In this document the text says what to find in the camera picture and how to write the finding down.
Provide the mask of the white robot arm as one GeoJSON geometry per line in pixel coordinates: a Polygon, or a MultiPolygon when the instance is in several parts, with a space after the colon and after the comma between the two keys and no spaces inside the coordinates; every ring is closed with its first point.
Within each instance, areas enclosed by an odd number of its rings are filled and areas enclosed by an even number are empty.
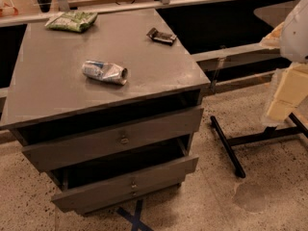
{"type": "Polygon", "coordinates": [[[291,62],[286,69],[275,70],[269,85],[261,120],[265,126],[275,127],[308,96],[308,0],[300,0],[260,45],[279,49],[280,55],[291,62]]]}

